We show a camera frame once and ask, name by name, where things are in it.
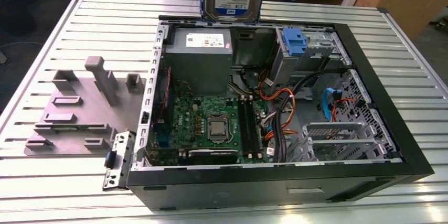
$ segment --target gray plastic part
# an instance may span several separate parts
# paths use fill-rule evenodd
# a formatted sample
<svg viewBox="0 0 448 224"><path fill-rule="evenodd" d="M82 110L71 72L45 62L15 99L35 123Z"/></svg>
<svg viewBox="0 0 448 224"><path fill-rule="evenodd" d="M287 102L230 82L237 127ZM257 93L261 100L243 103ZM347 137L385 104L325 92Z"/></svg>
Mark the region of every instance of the gray plastic part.
<svg viewBox="0 0 448 224"><path fill-rule="evenodd" d="M110 85L115 83L113 92L119 100L115 106L109 106L95 88L94 79L75 78L70 73L73 72L57 73L59 79L70 79L73 90L63 90L63 93L54 90L42 117L34 124L34 134L29 138L29 147L26 145L23 150L26 155L102 155L111 145L110 139L113 140L117 131L137 130L142 92L127 91L126 78L111 78L113 75L107 75L106 81ZM62 121L45 122L47 114L50 118L63 115ZM73 115L75 122L66 121L69 115ZM99 144L85 141L99 138Z"/></svg>
<svg viewBox="0 0 448 224"><path fill-rule="evenodd" d="M106 141L103 141L103 138L101 137L87 137L85 139L83 146L89 150L107 150L109 145Z"/></svg>
<svg viewBox="0 0 448 224"><path fill-rule="evenodd" d="M78 95L66 95L63 97L53 97L50 102L54 105L81 105L82 99Z"/></svg>
<svg viewBox="0 0 448 224"><path fill-rule="evenodd" d="M115 79L113 73L102 68L103 59L101 56L89 56L85 61L85 69L91 72L98 90L102 92L105 100L110 106L118 104L119 100L114 93Z"/></svg>
<svg viewBox="0 0 448 224"><path fill-rule="evenodd" d="M129 73L126 76L126 85L129 93L141 93L143 89L143 85L141 82L139 74Z"/></svg>
<svg viewBox="0 0 448 224"><path fill-rule="evenodd" d="M74 73L71 70L57 70L51 83L55 85L55 88L59 92L73 91L70 81L77 81Z"/></svg>
<svg viewBox="0 0 448 224"><path fill-rule="evenodd" d="M26 140L25 148L30 150L50 150L51 143L42 137L30 138Z"/></svg>
<svg viewBox="0 0 448 224"><path fill-rule="evenodd" d="M75 115L73 113L69 113L69 114L46 113L43 116L43 121L46 123L74 123Z"/></svg>

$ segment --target black cable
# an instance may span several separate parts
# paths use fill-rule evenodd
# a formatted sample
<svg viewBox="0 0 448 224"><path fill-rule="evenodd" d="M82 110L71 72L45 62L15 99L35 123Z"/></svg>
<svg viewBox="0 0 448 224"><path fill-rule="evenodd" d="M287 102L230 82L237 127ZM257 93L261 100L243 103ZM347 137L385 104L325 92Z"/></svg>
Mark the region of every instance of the black cable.
<svg viewBox="0 0 448 224"><path fill-rule="evenodd" d="M273 118L271 118L270 123L269 123L271 130L274 129L274 119ZM273 152L273 162L278 163L279 142L278 142L278 138L277 138L275 134L273 134L273 149L274 149L274 152Z"/></svg>
<svg viewBox="0 0 448 224"><path fill-rule="evenodd" d="M243 84L243 86L246 87L246 89L250 91L250 92L254 92L254 89L250 87L249 83L246 83L246 80L243 78L243 74L245 74L245 69L242 68L242 70L239 71L239 79L241 79L241 82Z"/></svg>
<svg viewBox="0 0 448 224"><path fill-rule="evenodd" d="M350 68L334 68L334 69L323 69L321 71L313 72L310 74L307 74L303 78L301 78L301 80L298 81L298 83L294 85L294 87L291 88L291 93L297 94L297 92L299 91L299 89L306 85L306 83L317 76L319 76L323 73L343 73L349 70Z"/></svg>

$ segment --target cable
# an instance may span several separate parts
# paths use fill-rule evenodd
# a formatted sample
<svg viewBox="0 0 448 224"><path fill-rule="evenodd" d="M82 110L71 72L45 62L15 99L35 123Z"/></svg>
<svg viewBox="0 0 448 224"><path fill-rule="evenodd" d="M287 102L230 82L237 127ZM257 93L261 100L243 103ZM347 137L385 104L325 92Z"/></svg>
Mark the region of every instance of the cable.
<svg viewBox="0 0 448 224"><path fill-rule="evenodd" d="M161 110L159 110L159 115L158 115L158 119L157 120L161 119L162 111L165 109L165 103L166 103L167 93L169 93L169 82L170 82L170 67L167 68L167 84L166 84L165 94L163 94L163 97L162 97Z"/></svg>
<svg viewBox="0 0 448 224"><path fill-rule="evenodd" d="M227 82L226 86L239 95L247 95L246 91L243 91L233 82Z"/></svg>
<svg viewBox="0 0 448 224"><path fill-rule="evenodd" d="M330 110L330 119L327 120L329 122L335 122L335 108L337 108L335 104L341 103L341 102L347 102L347 101L354 102L355 99L353 99L353 98L342 98L342 99L338 99L338 100L334 101L333 108Z"/></svg>
<svg viewBox="0 0 448 224"><path fill-rule="evenodd" d="M274 129L274 120L273 119L270 120L270 128L271 128L271 130ZM279 156L281 156L281 148L279 148L278 137L275 135L273 135L273 149L274 149L273 162L278 163Z"/></svg>
<svg viewBox="0 0 448 224"><path fill-rule="evenodd" d="M5 48L5 47L9 47L9 46L15 45L15 44L37 44L37 45L41 45L41 46L43 45L42 43L38 43L38 42L23 42L23 41L21 41L21 42L11 42L9 44L5 44L5 45L0 46L0 48Z"/></svg>
<svg viewBox="0 0 448 224"><path fill-rule="evenodd" d="M239 88L239 86L234 83L234 82L227 82L227 86L235 91L238 90L239 93L242 93L241 95L245 95L245 94L251 94L251 92L249 91L245 91Z"/></svg>

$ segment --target metal table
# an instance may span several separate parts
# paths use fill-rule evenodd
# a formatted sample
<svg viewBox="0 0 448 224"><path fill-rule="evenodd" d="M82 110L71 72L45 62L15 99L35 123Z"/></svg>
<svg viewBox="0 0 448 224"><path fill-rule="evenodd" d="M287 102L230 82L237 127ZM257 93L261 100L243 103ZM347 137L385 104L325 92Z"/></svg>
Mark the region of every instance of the metal table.
<svg viewBox="0 0 448 224"><path fill-rule="evenodd" d="M57 69L87 76L102 56L115 77L149 69L158 15L198 16L197 0L71 0L0 117L0 221L122 217L126 223L433 223L448 221L446 87L387 14L374 8L263 2L262 19L346 23L435 174L355 202L150 212L129 191L101 192L102 157L22 154Z"/></svg>

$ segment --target cpu socket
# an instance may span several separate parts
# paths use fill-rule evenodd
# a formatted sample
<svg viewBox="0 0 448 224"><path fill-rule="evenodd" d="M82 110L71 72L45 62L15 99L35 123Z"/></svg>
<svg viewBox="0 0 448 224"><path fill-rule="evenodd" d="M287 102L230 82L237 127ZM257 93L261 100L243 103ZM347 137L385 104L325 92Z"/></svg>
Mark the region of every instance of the cpu socket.
<svg viewBox="0 0 448 224"><path fill-rule="evenodd" d="M206 117L206 136L214 144L221 144L229 140L227 117L225 115L211 115Z"/></svg>

